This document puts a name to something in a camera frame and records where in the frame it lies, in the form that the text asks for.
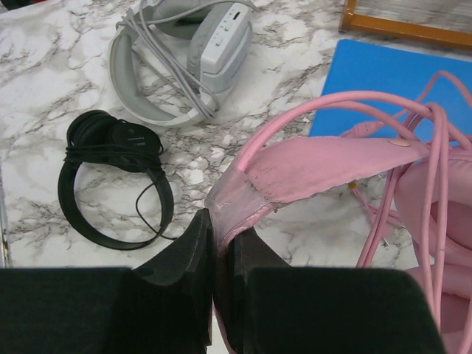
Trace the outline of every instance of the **headset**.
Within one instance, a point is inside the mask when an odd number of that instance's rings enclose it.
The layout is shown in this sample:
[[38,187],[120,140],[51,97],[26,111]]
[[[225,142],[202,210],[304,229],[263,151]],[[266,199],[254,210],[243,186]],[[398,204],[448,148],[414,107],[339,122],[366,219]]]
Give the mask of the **headset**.
[[[415,101],[376,91],[308,101],[264,124],[240,149],[205,200],[217,247],[213,295],[223,338],[225,327],[232,326],[224,258],[232,240],[279,208],[343,184],[356,191],[356,180],[388,171],[380,206],[366,204],[374,218],[357,266],[370,266],[388,234],[387,222],[395,224],[398,217],[412,236],[419,263],[406,272],[423,289],[445,348],[450,354],[472,353],[472,137],[454,127],[438,104],[421,103],[438,77],[449,79],[472,108],[468,88],[452,74],[438,72]],[[392,117],[363,103],[372,100],[404,109]],[[381,123],[362,123],[341,136],[294,137],[265,146],[293,119],[326,108],[350,109]],[[414,134],[422,119],[434,124],[430,142]],[[383,125],[395,129],[398,138],[368,137]],[[390,212],[394,199],[396,213]]]
[[[162,154],[159,137],[143,125],[117,119],[105,111],[94,110],[81,114],[67,130],[67,148],[64,165],[58,181],[60,208],[67,221],[90,241],[118,250],[140,249],[150,245],[170,224],[174,212],[174,200],[169,181],[161,167]],[[145,188],[136,200],[136,211],[155,235],[142,242],[115,240],[96,230],[82,216],[74,194],[77,172],[83,162],[107,164],[131,173],[146,173],[152,184]],[[146,190],[154,186],[161,201],[161,223],[156,231],[141,215],[138,202]]]
[[[242,0],[141,0],[117,24],[108,53],[108,73],[125,108],[138,119],[164,127],[182,127],[211,119],[238,81],[249,52],[251,11]],[[160,38],[169,35],[190,40],[187,67],[173,56]],[[138,41],[160,60],[178,87],[133,49]],[[188,113],[174,116],[139,92],[133,55],[191,103]]]

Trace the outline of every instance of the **pink padding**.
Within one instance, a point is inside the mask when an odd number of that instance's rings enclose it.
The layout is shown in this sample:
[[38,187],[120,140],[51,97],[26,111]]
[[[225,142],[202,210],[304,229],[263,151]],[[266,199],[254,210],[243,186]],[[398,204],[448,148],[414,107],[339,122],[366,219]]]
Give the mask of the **pink padding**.
[[[460,205],[465,210],[472,207],[472,155],[463,150],[451,150],[449,156],[449,178],[448,178],[448,200],[454,202],[453,209],[449,215],[457,214]],[[418,164],[410,168],[400,178],[395,190],[395,206],[405,227],[412,234],[417,243],[420,242],[420,218],[417,216],[423,205],[425,198],[425,178],[428,166],[425,163]],[[439,199],[439,179],[437,178],[433,191],[433,205]],[[434,257],[437,242],[437,216],[429,222],[429,253]],[[464,247],[470,242],[471,229],[468,228],[470,222],[467,219],[449,218],[448,233],[445,242],[445,262],[459,266],[472,267],[472,250]]]
[[[406,271],[423,287],[419,267]],[[442,283],[441,336],[450,354],[457,353],[472,294],[472,270],[459,265],[445,265]]]
[[292,203],[429,154],[422,142],[395,143],[394,139],[295,137],[258,151],[246,174],[272,203]]

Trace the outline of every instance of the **black headphones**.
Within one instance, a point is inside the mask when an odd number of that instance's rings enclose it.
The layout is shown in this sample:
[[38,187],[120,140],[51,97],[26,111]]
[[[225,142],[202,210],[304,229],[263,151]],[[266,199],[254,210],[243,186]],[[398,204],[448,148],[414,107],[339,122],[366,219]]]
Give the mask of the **black headphones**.
[[[105,111],[81,114],[67,130],[66,158],[58,182],[60,208],[67,221],[82,236],[110,249],[140,249],[162,236],[174,213],[172,190],[159,160],[163,150],[159,137],[143,125],[118,120]],[[125,242],[105,236],[90,225],[80,213],[74,193],[75,176],[83,162],[107,164],[149,176],[153,182],[149,187],[156,187],[162,208],[160,228],[155,236],[142,242]]]

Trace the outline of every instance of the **black ear cup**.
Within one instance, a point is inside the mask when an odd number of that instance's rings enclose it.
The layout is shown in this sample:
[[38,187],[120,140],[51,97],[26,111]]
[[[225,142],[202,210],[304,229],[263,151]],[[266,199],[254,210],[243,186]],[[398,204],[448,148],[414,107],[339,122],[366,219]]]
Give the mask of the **black ear cup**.
[[105,111],[94,110],[78,116],[67,130],[69,145],[106,144],[108,130],[118,123],[118,119]]

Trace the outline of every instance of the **worn headband padding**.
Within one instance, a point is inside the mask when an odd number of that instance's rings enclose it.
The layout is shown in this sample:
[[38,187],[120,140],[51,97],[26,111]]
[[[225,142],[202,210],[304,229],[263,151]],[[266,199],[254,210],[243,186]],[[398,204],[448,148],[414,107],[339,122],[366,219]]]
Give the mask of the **worn headband padding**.
[[132,32],[129,28],[122,29],[122,33],[111,42],[108,65],[115,91],[123,104],[139,116],[156,121],[172,120],[176,117],[149,102],[139,92],[131,51],[136,33]]
[[295,137],[257,152],[246,175],[271,203],[292,203],[429,155],[422,142],[408,141],[410,146],[400,146],[396,141]]

